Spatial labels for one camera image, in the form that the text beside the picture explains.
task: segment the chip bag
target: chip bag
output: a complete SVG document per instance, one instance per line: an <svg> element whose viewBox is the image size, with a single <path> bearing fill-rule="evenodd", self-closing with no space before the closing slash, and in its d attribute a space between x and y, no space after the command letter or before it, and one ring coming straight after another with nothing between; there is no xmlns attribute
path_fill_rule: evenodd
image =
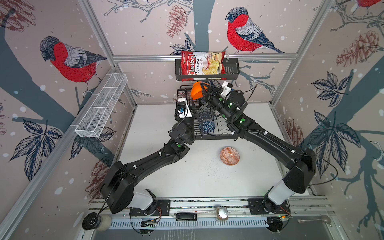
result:
<svg viewBox="0 0 384 240"><path fill-rule="evenodd" d="M224 52L181 52L182 75L215 75L225 74L223 68ZM185 78L182 81L205 80L205 78Z"/></svg>

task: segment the black basket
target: black basket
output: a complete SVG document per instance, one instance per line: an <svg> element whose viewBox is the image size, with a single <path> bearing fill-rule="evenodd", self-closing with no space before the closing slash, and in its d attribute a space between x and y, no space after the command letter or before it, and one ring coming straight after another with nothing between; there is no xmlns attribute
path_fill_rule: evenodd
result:
<svg viewBox="0 0 384 240"><path fill-rule="evenodd" d="M176 98L186 98L189 110L192 113L195 124L195 140L213 140L213 139L237 139L236 134L231 134L225 119L217 112L212 113L207 104L204 103L202 98L193 100L191 98L191 84L181 85L177 90ZM211 121L214 123L214 130L211 132L204 132L205 122Z"/></svg>
<svg viewBox="0 0 384 240"><path fill-rule="evenodd" d="M239 60L238 58L226 58L223 59L223 66L225 69L225 74L215 74L215 75L182 75L181 71L181 59L175 59L175 75L178 81L188 78L201 78L202 80L210 80L221 78L221 80L236 80L240 73Z"/></svg>

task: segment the black mounting plate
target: black mounting plate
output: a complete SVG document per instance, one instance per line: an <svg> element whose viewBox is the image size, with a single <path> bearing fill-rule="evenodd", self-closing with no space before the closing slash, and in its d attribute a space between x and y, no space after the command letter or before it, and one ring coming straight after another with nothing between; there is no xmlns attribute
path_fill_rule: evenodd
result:
<svg viewBox="0 0 384 240"><path fill-rule="evenodd" d="M248 199L248 205L251 206L249 208L251 215L261 215L261 214L268 214L263 208L263 198L250 198ZM285 200L281 207L291 213L291 209L289 208L287 200ZM287 213L283 209L278 209L275 214L281 214L281 215L287 215Z"/></svg>
<svg viewBox="0 0 384 240"><path fill-rule="evenodd" d="M156 207L160 207L162 216L169 216L170 200L158 200ZM143 210L134 207L129 211L129 215L131 217L147 217ZM159 210L156 209L151 216L160 216Z"/></svg>

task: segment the red bird illustration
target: red bird illustration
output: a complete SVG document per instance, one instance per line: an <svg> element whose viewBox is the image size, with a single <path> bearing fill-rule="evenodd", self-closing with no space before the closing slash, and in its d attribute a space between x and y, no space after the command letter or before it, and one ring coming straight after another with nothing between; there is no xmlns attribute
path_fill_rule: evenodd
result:
<svg viewBox="0 0 384 240"><path fill-rule="evenodd" d="M349 1L352 1L352 0L346 0L346 1L344 1L344 2L341 2L340 5L341 5L341 4L344 4L344 3L346 3L346 2L349 2ZM369 12L368 8L369 8L370 6L372 6L372 5L376 4L376 3L378 3L378 2L381 1L381 0L355 0L355 1L357 2L358 6L357 6L357 8L353 11L352 15L354 15L355 11L356 11L359 7L365 7L365 8L367 8L367 14L365 14L365 16L366 16L366 15L372 14L371 12Z"/></svg>
<svg viewBox="0 0 384 240"><path fill-rule="evenodd" d="M62 43L53 36L42 40L40 51L44 61L49 59L66 79L76 83L87 83L87 90L83 92L83 96L86 93L92 93L88 91L88 81L96 75L98 64L107 59L99 54L88 52L84 48Z"/></svg>
<svg viewBox="0 0 384 240"><path fill-rule="evenodd" d="M253 52L255 49L269 48L278 53L284 53L275 48L273 43L266 38L263 30L254 24L248 16L248 11L243 7L235 7L229 11L227 17L229 43L239 51Z"/></svg>

